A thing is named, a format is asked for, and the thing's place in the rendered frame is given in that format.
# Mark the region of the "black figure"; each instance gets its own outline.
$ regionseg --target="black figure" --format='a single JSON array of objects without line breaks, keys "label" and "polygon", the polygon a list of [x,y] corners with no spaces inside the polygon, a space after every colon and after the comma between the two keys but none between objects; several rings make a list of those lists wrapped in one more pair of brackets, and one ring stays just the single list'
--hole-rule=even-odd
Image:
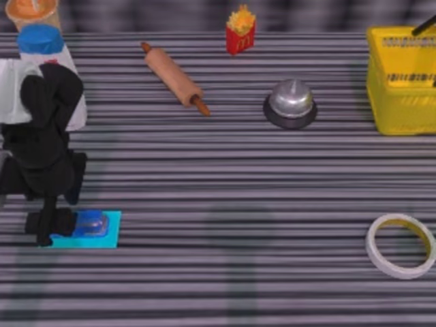
[{"label": "black figure", "polygon": [[70,209],[56,209],[64,195],[76,205],[87,156],[68,149],[66,127],[82,97],[83,84],[70,69],[57,64],[40,66],[43,77],[27,76],[20,98],[30,112],[29,123],[3,124],[3,149],[12,156],[0,174],[0,194],[24,194],[28,200],[43,198],[40,213],[27,217],[26,233],[37,235],[37,245],[50,246],[50,234],[71,236],[76,216]]}]

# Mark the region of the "orange cup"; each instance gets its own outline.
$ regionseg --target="orange cup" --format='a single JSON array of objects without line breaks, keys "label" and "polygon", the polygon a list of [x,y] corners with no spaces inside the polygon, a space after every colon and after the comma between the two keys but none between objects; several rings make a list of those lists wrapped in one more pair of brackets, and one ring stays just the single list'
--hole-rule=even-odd
[{"label": "orange cup", "polygon": [[32,0],[7,0],[6,15],[14,22],[18,31],[30,24],[40,23],[56,27],[62,31],[59,21],[59,0],[37,0],[37,9]]}]

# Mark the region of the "blue object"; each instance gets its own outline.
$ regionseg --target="blue object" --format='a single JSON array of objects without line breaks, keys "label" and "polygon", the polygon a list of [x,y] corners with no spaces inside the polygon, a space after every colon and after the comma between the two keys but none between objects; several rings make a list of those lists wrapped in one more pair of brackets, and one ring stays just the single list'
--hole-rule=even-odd
[{"label": "blue object", "polygon": [[22,28],[17,38],[20,52],[39,55],[53,55],[63,50],[65,42],[56,27],[45,24],[31,24]]},{"label": "blue object", "polygon": [[[102,215],[107,219],[107,228],[104,234],[99,234],[104,230]],[[116,249],[121,216],[121,211],[79,211],[73,236],[50,235],[53,244],[49,249]]]}]

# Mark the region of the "tape roll inner core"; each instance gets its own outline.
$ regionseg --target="tape roll inner core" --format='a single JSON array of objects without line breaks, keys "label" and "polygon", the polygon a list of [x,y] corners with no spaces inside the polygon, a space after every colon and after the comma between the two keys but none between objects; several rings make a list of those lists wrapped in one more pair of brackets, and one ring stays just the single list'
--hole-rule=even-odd
[{"label": "tape roll inner core", "polygon": [[410,221],[405,221],[402,219],[389,219],[389,220],[383,222],[379,226],[377,231],[384,228],[384,227],[387,227],[387,226],[404,227],[404,228],[407,228],[408,230],[410,230],[411,232],[413,232],[424,243],[424,248],[426,251],[425,260],[428,260],[430,253],[431,253],[431,241],[428,238],[428,236],[417,225],[413,224]]}]

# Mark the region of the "teal card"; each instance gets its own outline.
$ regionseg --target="teal card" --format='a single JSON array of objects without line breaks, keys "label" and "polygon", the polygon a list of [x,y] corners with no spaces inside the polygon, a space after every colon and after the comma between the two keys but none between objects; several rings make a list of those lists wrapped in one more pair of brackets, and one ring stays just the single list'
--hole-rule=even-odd
[{"label": "teal card", "polygon": [[103,237],[52,238],[53,244],[49,249],[116,249],[121,225],[121,211],[104,211],[109,219],[108,233]]}]

